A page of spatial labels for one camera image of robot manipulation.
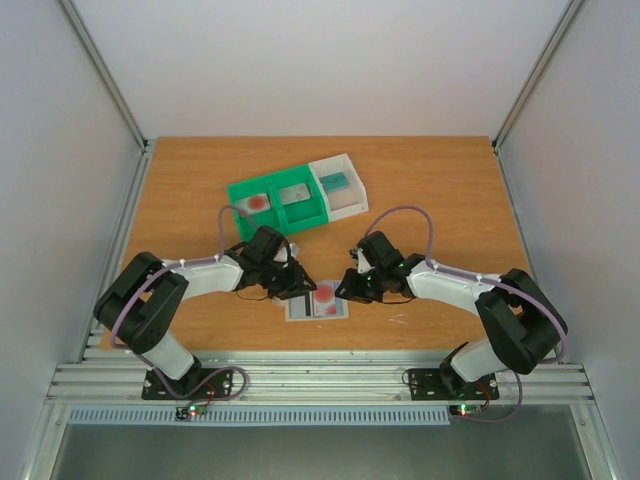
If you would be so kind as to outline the card with red circles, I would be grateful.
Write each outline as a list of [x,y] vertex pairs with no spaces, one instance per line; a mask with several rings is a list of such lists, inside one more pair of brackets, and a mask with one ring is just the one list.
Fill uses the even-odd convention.
[[336,283],[321,282],[312,293],[312,313],[315,318],[343,318],[347,315],[344,302],[335,295]]

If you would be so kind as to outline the white card magnetic stripe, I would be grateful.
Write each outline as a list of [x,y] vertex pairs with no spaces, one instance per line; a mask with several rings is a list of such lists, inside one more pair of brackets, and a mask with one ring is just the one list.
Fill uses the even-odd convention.
[[308,296],[291,298],[286,306],[287,321],[305,321],[313,318],[313,305]]

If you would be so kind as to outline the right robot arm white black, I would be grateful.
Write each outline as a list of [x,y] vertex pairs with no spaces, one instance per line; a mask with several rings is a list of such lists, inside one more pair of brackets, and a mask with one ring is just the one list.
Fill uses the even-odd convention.
[[481,378],[504,370],[527,375],[556,346],[564,354],[568,326],[528,273],[474,273],[421,254],[407,257],[380,231],[351,250],[356,262],[345,271],[335,295],[363,304],[399,294],[408,301],[436,301],[480,319],[485,338],[454,349],[438,367],[436,387],[449,399],[468,393]]

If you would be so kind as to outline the beige card holder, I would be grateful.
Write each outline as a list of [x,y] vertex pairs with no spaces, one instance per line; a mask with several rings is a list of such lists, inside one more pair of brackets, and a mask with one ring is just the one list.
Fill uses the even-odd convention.
[[346,319],[348,305],[336,296],[338,286],[337,280],[321,281],[312,292],[288,300],[275,299],[273,303],[284,308],[286,322]]

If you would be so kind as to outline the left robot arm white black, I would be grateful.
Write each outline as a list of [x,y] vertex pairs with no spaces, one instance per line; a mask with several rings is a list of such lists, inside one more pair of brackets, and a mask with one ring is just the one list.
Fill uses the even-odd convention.
[[259,286],[269,299],[289,300],[317,289],[297,260],[297,248],[277,230],[261,226],[250,240],[212,256],[162,260],[137,254],[97,300],[94,318],[165,379],[179,398],[195,395],[201,367],[170,332],[179,307],[211,293]]

